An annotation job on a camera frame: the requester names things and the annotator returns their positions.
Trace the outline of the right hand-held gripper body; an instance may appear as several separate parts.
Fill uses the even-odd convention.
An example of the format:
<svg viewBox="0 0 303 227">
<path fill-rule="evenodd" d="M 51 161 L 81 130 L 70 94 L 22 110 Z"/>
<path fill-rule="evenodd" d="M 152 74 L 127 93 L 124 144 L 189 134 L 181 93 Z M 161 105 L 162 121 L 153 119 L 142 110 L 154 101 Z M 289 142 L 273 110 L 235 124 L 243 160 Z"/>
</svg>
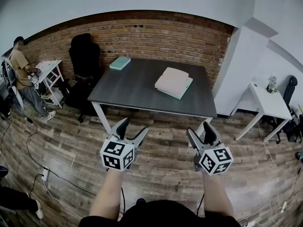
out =
<svg viewBox="0 0 303 227">
<path fill-rule="evenodd" d="M 234 161 L 229 147 L 223 143 L 196 151 L 197 154 L 194 156 L 195 171 L 204 171 L 209 176 L 226 172 Z"/>
</svg>

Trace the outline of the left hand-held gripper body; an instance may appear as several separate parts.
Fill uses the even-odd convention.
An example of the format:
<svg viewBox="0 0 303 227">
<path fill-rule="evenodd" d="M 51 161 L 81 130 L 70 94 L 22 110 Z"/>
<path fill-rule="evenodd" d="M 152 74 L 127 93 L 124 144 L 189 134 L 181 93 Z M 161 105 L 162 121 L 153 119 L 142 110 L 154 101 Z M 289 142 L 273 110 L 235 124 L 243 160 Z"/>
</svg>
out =
<svg viewBox="0 0 303 227">
<path fill-rule="evenodd" d="M 108 136 L 100 150 L 102 165 L 117 171 L 126 170 L 135 159 L 135 139 Z"/>
</svg>

